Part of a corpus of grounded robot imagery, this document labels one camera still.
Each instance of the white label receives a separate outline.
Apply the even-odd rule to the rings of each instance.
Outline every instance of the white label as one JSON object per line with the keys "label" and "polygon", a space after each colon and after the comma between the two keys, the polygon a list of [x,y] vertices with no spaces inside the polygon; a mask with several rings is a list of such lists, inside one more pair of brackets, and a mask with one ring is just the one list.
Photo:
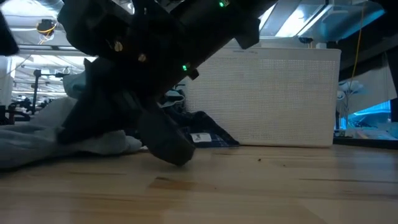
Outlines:
{"label": "white label", "polygon": [[194,133],[191,134],[193,142],[211,142],[209,133]]}

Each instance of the wooden table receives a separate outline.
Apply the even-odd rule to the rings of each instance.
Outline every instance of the wooden table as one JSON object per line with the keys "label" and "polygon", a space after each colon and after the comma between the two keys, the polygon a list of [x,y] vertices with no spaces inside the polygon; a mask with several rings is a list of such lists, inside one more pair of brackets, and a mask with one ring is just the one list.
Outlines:
{"label": "wooden table", "polygon": [[198,149],[64,159],[0,174],[0,223],[398,223],[398,151]]}

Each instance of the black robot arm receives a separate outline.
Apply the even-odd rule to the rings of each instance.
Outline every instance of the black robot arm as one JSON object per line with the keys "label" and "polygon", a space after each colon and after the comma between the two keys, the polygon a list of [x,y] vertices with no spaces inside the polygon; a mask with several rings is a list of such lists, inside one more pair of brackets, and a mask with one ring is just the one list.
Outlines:
{"label": "black robot arm", "polygon": [[150,152],[177,166],[195,148],[157,100],[235,38],[259,42],[258,17],[272,0],[185,0],[168,12],[154,0],[132,0],[130,14],[111,0],[67,0],[58,15],[69,42],[88,55],[86,89],[59,133],[70,144],[137,128]]}

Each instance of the white perforated panel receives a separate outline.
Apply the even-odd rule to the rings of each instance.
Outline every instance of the white perforated panel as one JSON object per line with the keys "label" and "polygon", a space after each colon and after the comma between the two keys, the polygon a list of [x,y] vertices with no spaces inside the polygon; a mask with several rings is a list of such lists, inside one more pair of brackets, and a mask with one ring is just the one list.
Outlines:
{"label": "white perforated panel", "polygon": [[187,107],[241,144],[330,146],[339,68],[339,50],[221,49],[187,82]]}

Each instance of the dark blue cloth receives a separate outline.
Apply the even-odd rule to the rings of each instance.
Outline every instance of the dark blue cloth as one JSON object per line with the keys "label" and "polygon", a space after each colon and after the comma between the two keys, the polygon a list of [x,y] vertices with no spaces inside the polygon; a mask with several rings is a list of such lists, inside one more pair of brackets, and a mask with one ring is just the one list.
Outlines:
{"label": "dark blue cloth", "polygon": [[[239,146],[238,141],[232,138],[231,135],[203,111],[195,113],[178,112],[172,106],[164,108],[164,111],[176,122],[178,130],[195,145],[195,147]],[[195,133],[208,133],[211,137],[211,142],[193,142],[191,134]]]}

